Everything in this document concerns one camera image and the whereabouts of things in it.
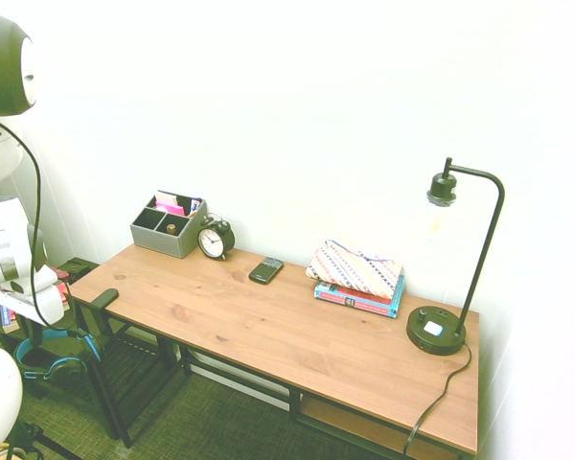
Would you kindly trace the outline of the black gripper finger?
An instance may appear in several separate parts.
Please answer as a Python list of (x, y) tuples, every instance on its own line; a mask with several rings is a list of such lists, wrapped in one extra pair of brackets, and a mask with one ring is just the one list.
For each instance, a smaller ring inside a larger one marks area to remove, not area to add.
[(43, 341), (43, 326), (41, 324), (25, 316), (21, 316), (21, 328), (32, 343), (41, 343)]

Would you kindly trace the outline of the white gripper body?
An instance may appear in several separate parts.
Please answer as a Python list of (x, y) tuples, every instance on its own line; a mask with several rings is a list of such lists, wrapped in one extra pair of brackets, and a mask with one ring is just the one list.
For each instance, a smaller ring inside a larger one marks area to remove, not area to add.
[(38, 324), (55, 324), (64, 315), (58, 276), (42, 267), (34, 277), (23, 277), (0, 284), (0, 306)]

